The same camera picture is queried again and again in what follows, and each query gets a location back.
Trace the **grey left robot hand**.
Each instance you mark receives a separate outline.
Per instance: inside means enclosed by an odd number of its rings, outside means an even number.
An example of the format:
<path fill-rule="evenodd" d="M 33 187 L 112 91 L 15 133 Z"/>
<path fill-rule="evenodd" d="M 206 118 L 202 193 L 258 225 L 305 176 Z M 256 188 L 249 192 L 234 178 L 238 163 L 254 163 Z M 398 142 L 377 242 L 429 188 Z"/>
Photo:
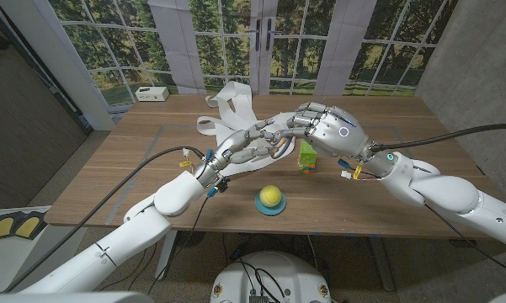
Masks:
<path fill-rule="evenodd" d="M 195 174 L 196 179 L 206 188 L 216 184 L 221 179 L 220 171 L 229 164 L 242 164 L 255 157 L 273 156 L 279 148 L 276 146 L 282 139 L 279 132 L 269 132 L 265 126 L 274 123 L 274 119 L 262 120 L 246 130 L 237 130 L 228 136 L 215 150 L 206 156 L 200 171 Z M 264 139 L 267 146 L 249 147 L 257 140 Z"/>

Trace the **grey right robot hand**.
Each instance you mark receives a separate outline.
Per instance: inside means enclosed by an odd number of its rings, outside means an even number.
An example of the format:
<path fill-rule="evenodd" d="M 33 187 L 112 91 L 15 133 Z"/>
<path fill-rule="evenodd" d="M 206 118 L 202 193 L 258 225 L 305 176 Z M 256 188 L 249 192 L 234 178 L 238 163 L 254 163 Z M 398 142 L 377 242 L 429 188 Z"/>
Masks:
<path fill-rule="evenodd" d="M 367 156 L 369 137 L 358 120 L 337 106 L 302 104 L 286 121 L 282 136 L 300 137 L 327 157 Z"/>

